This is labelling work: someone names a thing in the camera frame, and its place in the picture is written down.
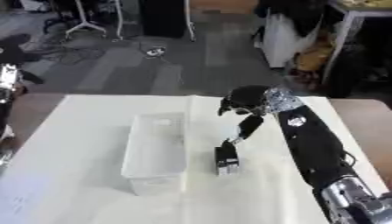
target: robotic hand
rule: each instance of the robotic hand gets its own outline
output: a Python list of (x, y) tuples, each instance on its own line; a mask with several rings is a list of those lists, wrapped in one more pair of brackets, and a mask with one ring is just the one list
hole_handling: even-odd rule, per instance
[(392, 223), (392, 194), (377, 198), (354, 170), (355, 157), (299, 98), (284, 87), (239, 87), (222, 101), (218, 114), (249, 114), (240, 133), (215, 149), (219, 174), (238, 170), (235, 146), (250, 137), (271, 113), (279, 122), (299, 172), (333, 224)]
[[(9, 140), (15, 136), (7, 121), (15, 100), (17, 84), (22, 80), (22, 74), (16, 66), (9, 64), (2, 65), (0, 71), (0, 142), (3, 143), (6, 139)], [(5, 149), (0, 149), (0, 167), (7, 165), (14, 153), (15, 149), (8, 145)]]

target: office chair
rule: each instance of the office chair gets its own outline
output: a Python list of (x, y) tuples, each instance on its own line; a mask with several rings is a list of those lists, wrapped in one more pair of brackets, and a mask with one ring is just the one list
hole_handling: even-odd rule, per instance
[(47, 34), (49, 32), (48, 29), (50, 27), (57, 25), (57, 24), (64, 24), (66, 26), (66, 28), (69, 29), (69, 27), (71, 26), (69, 23), (74, 20), (74, 17), (69, 17), (69, 16), (63, 15), (64, 11), (68, 11), (67, 8), (61, 7), (54, 0), (34, 0), (34, 1), (50, 4), (52, 10), (54, 12), (56, 12), (56, 14), (57, 14), (57, 17), (49, 18), (44, 22), (44, 28), (43, 28), (44, 34)]

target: white box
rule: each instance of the white box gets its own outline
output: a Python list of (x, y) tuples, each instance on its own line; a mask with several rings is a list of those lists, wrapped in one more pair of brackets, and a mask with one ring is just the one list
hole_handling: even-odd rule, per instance
[(137, 115), (122, 175), (136, 195), (179, 193), (186, 169), (183, 113)]

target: table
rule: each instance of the table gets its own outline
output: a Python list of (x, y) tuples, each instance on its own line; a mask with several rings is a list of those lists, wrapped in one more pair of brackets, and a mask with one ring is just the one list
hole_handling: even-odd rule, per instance
[[(386, 192), (328, 100), (303, 100), (358, 158), (356, 171), (374, 192)], [(199, 96), (69, 95), (25, 143), (0, 186), (21, 178), (39, 180), (29, 187), (36, 186), (41, 193), (21, 213), (29, 224), (327, 223), (270, 115), (240, 145), (243, 172), (214, 175), (213, 148), (242, 119), (231, 114), (218, 117), (219, 104), (219, 98)], [(125, 144), (132, 117), (157, 112), (187, 113), (186, 192), (137, 197), (120, 176)]]
[(355, 18), (390, 18), (392, 17), (392, 8), (382, 7), (363, 7), (363, 6), (352, 6), (342, 3), (340, 0), (330, 0), (331, 5), (337, 11), (340, 11), (345, 16), (342, 21), (342, 25), (338, 31), (338, 35), (335, 39), (335, 49), (326, 63), (322, 84), (326, 84), (330, 76), (330, 72), (333, 68), (335, 60), (338, 58), (345, 42), (348, 32), (350, 31), (351, 25)]

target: white paper sheet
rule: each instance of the white paper sheet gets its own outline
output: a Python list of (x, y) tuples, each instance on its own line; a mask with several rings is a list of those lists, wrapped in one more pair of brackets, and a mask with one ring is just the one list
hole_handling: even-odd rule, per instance
[(27, 224), (32, 209), (44, 192), (46, 182), (39, 176), (0, 179), (0, 223)]

